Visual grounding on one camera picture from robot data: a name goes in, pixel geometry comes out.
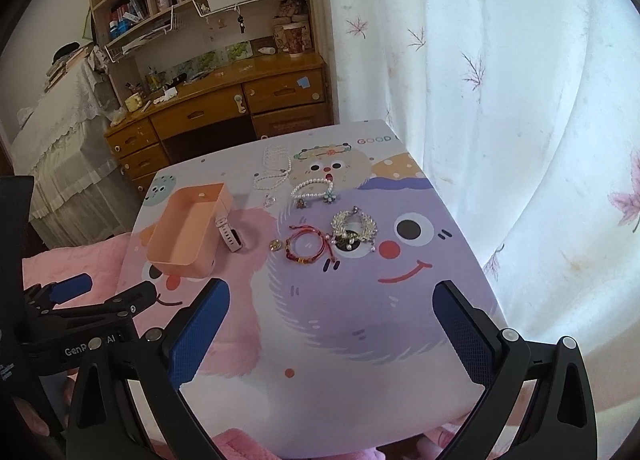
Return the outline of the pink smart watch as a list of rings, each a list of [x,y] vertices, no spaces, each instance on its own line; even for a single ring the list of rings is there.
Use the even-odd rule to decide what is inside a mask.
[[[221,241],[231,253],[250,252],[258,248],[260,234],[257,226],[246,219],[218,217],[216,228]]]

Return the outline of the silver leaf hair comb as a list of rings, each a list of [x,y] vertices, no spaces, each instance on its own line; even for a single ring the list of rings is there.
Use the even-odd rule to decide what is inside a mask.
[[[376,250],[378,224],[372,216],[358,206],[336,213],[331,220],[330,241],[334,246],[340,244],[351,251],[355,243],[367,244],[369,251]]]

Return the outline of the pink plastic tray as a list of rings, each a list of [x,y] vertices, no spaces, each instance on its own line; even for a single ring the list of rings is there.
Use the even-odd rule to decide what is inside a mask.
[[[155,224],[146,250],[148,262],[166,276],[209,276],[221,241],[216,221],[227,216],[232,203],[224,183],[175,191]]]

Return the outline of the white lace covered bed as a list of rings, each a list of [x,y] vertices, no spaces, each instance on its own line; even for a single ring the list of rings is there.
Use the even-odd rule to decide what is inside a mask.
[[[29,222],[54,249],[96,243],[134,227],[140,199],[105,133],[124,110],[93,56],[70,63],[15,137],[17,175],[34,178]]]

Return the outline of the cartoon print table mat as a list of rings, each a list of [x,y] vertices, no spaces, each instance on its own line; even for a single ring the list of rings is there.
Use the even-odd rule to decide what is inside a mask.
[[[462,232],[406,147],[381,121],[301,131],[159,171],[134,224],[117,287],[151,281],[136,318],[163,327],[200,279],[146,259],[180,188],[224,183],[231,219],[254,223],[258,248],[221,246],[213,274],[231,303],[182,394],[203,428],[230,428],[284,458],[344,454],[403,440],[467,414],[480,392],[432,310],[440,281],[499,315]],[[376,250],[331,244],[331,220],[358,206],[378,224]]]

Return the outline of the yellow mug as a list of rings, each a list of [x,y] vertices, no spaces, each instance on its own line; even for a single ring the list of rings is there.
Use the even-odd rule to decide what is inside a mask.
[[[142,92],[135,92],[125,100],[125,106],[129,113],[134,113],[142,108],[144,103],[144,96]]]

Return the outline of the wooden desk with drawers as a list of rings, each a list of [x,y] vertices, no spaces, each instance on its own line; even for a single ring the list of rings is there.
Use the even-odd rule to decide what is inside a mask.
[[[326,62],[319,53],[232,63],[177,96],[130,113],[105,139],[140,197],[161,169],[243,143],[333,123]]]

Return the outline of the white floral curtain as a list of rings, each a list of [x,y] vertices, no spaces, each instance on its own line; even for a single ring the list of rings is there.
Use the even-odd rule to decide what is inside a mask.
[[[390,124],[506,321],[576,337],[611,458],[639,421],[631,0],[326,0],[337,112]]]

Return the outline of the red patterned paper cup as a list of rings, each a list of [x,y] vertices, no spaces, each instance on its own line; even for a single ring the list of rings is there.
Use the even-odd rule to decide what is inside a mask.
[[[283,27],[283,33],[290,56],[301,56],[305,52],[304,24],[290,23]]]

